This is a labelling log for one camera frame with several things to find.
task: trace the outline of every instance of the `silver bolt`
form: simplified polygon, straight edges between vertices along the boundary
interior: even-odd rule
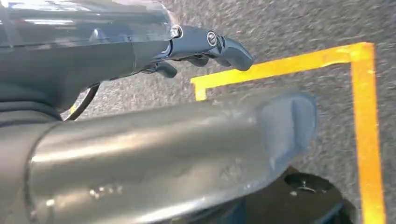
[[[216,37],[216,34],[214,33],[214,32],[209,32],[208,33],[208,42],[209,42],[209,44],[213,47],[213,46],[216,46],[216,44],[217,44],[217,37]]]

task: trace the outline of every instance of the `yellow tape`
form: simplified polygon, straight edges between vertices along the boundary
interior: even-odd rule
[[[70,114],[74,113],[77,110],[77,106],[76,104],[73,104],[73,106],[71,106],[70,108]]]
[[[191,83],[195,85],[196,100],[205,100],[209,88],[351,63],[363,220],[367,224],[384,224],[374,55],[373,44],[361,42],[256,64],[246,72],[229,70],[200,76],[191,79]]]

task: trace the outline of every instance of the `robotic arm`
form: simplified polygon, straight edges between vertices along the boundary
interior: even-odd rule
[[[205,210],[266,187],[314,134],[315,103],[293,90],[63,122],[59,111],[105,80],[173,77],[167,60],[248,70],[253,59],[151,1],[1,3],[1,224],[143,224]]]

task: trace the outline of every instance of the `gray carpet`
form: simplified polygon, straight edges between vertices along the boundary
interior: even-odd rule
[[[396,1],[394,0],[163,0],[183,24],[213,28],[241,41],[257,62],[319,49],[372,42],[376,47],[382,169],[388,222],[396,223]],[[173,105],[194,100],[190,78],[224,68],[211,63],[177,65],[174,79],[139,74],[101,88],[84,117]],[[220,95],[251,88],[297,86],[318,99],[320,127],[297,168],[335,183],[358,208],[350,66],[219,87]]]

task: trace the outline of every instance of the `black cable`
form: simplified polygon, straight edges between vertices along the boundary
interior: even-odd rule
[[[80,106],[78,106],[77,109],[65,120],[76,120],[92,102],[93,98],[96,96],[96,93],[99,90],[99,86],[100,84],[90,88],[83,102],[80,104]]]

